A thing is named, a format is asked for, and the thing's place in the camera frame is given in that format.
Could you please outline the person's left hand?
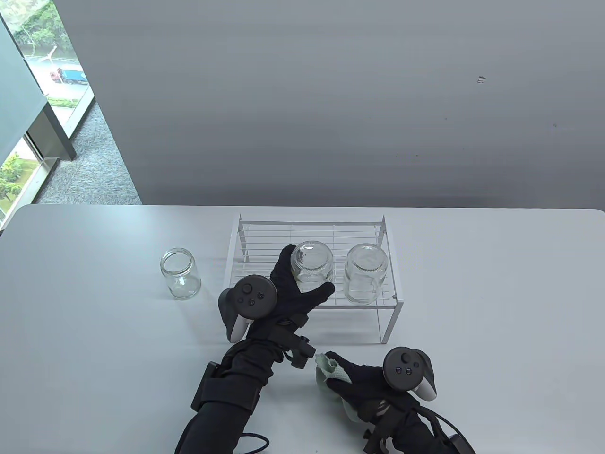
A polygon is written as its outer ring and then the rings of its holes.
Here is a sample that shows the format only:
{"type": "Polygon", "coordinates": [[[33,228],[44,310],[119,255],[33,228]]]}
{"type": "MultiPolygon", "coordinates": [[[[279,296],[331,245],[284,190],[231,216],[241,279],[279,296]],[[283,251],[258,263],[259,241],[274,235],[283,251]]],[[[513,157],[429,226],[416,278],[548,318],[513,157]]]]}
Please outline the person's left hand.
{"type": "Polygon", "coordinates": [[[335,286],[330,281],[310,292],[300,291],[290,266],[290,257],[295,249],[294,244],[282,249],[269,277],[277,290],[276,306],[268,316],[251,324],[246,339],[268,339],[274,326],[283,326],[288,331],[295,332],[298,326],[291,321],[292,316],[307,315],[309,311],[326,302],[334,294],[335,286]]]}

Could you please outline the person's right hand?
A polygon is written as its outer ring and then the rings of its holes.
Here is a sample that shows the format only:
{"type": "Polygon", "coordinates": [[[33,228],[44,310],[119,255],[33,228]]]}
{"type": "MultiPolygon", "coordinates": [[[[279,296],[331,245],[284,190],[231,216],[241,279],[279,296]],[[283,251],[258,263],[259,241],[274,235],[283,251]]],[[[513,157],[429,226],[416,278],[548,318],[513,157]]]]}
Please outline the person's right hand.
{"type": "Polygon", "coordinates": [[[398,419],[402,426],[423,424],[416,410],[420,404],[408,392],[396,391],[384,377],[380,366],[355,365],[333,351],[326,357],[342,367],[351,380],[350,383],[336,378],[328,378],[327,386],[354,408],[361,420],[374,425],[395,407],[402,413],[398,419]]]}

